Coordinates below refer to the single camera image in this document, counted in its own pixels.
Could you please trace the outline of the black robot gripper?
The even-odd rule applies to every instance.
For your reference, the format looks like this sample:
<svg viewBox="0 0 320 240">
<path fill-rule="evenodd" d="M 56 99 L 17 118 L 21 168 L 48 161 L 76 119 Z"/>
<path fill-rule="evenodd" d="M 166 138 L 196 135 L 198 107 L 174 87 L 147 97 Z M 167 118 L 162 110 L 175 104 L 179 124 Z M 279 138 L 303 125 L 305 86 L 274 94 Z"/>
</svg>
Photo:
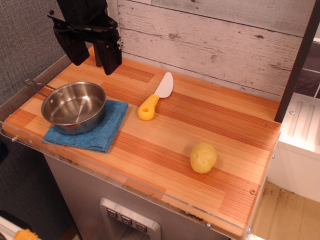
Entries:
<svg viewBox="0 0 320 240">
<path fill-rule="evenodd" d="M 70 61 L 81 65 L 89 56 L 85 42 L 92 43 L 98 67 L 111 75 L 122 64 L 123 42 L 118 23 L 108 15 L 105 0 L 58 0 L 49 10 L 54 35 Z"/>
</svg>

